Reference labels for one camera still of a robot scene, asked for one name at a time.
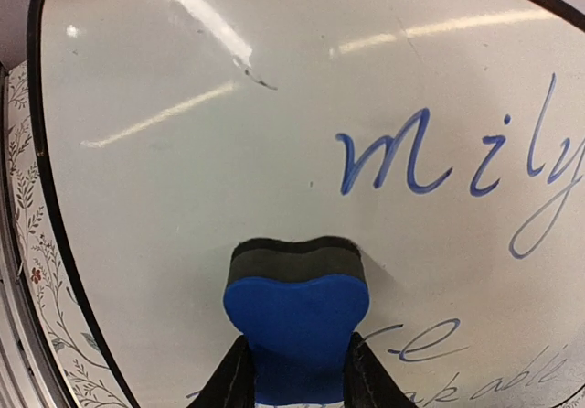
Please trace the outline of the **blue whiteboard eraser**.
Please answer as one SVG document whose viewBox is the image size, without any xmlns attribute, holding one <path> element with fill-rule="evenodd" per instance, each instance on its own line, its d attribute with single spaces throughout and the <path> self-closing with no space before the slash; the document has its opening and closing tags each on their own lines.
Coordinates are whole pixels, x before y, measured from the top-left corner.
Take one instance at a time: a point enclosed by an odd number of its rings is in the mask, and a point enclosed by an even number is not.
<svg viewBox="0 0 585 408">
<path fill-rule="evenodd" d="M 369 308 L 350 240 L 253 238 L 231 254 L 223 306 L 251 350 L 258 403 L 338 403 L 352 333 Z"/>
</svg>

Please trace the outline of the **white whiteboard black frame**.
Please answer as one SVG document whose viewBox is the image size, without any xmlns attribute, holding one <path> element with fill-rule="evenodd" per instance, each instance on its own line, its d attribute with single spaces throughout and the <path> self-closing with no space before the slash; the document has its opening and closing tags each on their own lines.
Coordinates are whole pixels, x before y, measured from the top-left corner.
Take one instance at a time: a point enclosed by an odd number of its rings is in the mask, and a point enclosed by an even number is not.
<svg viewBox="0 0 585 408">
<path fill-rule="evenodd" d="M 238 244 L 324 236 L 411 406 L 584 404 L 579 9 L 31 0 L 27 48 L 50 224 L 132 407 L 194 407 L 242 335 Z"/>
</svg>

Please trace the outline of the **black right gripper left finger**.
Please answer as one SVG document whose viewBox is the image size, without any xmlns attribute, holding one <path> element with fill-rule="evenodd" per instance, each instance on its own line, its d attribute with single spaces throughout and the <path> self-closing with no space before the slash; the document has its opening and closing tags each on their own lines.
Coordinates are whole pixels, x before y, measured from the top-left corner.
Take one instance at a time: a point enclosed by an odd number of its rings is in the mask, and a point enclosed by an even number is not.
<svg viewBox="0 0 585 408">
<path fill-rule="evenodd" d="M 248 341 L 236 338 L 194 400 L 194 408 L 254 408 L 256 374 Z"/>
</svg>

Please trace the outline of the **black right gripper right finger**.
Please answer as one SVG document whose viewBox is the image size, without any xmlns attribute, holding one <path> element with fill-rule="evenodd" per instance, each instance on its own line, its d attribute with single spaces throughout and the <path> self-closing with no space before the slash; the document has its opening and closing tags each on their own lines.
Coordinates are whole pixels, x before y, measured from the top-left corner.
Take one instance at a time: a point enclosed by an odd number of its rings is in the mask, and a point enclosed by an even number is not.
<svg viewBox="0 0 585 408">
<path fill-rule="evenodd" d="M 411 400 L 357 332 L 346 353 L 343 396 L 347 408 L 411 408 Z"/>
</svg>

